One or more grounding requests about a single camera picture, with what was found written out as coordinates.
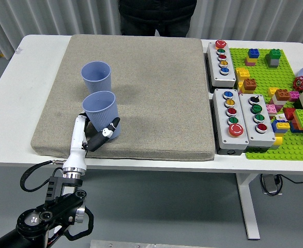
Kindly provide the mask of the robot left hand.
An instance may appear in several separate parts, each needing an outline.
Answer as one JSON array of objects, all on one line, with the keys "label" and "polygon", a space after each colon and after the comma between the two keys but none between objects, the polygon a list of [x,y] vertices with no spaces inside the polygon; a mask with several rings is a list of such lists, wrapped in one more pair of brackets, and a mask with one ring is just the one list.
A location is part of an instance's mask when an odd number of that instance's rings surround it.
[{"label": "robot left hand", "polygon": [[116,117],[108,126],[97,132],[95,136],[86,139],[85,131],[87,124],[90,122],[87,114],[82,112],[75,120],[70,155],[64,163],[62,169],[64,177],[79,178],[86,172],[85,157],[88,151],[95,151],[105,144],[110,138],[114,137],[114,132],[117,131],[120,118]]}]

